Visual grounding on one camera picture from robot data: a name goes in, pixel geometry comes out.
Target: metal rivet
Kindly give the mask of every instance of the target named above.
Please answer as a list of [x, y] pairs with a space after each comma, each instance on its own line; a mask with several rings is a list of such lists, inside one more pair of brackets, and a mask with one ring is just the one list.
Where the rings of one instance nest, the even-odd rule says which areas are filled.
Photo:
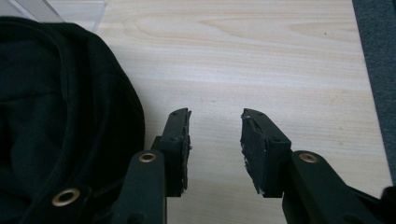
[[316, 156], [307, 152], [300, 154], [300, 159], [311, 163], [319, 162], [319, 159]]
[[139, 156], [139, 160], [142, 162], [151, 162], [151, 161], [155, 161], [156, 159], [157, 156], [149, 152]]
[[74, 202], [79, 197], [79, 194], [79, 189], [64, 189], [53, 197], [52, 204], [56, 207], [66, 206]]

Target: wood grain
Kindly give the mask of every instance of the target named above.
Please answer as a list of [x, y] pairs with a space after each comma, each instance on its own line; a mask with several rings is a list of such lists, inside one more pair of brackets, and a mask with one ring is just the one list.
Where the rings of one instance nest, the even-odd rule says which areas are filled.
[[146, 148], [170, 112], [192, 110], [190, 187], [168, 200], [168, 223], [286, 223], [245, 170], [245, 107], [348, 185], [375, 197], [390, 185], [350, 1], [108, 0], [97, 34], [139, 94]]

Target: black bag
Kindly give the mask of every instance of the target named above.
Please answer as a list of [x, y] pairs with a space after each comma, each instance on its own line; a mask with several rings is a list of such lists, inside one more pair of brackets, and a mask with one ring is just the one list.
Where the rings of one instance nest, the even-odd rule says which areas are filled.
[[0, 17], [0, 223], [33, 216], [61, 186], [121, 179], [144, 134], [136, 92], [97, 35]]

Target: gray floor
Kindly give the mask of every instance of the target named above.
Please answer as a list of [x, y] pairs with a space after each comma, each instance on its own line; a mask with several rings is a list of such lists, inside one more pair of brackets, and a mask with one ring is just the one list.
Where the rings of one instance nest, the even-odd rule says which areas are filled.
[[353, 0], [353, 5], [389, 169], [396, 185], [396, 7], [392, 0]]

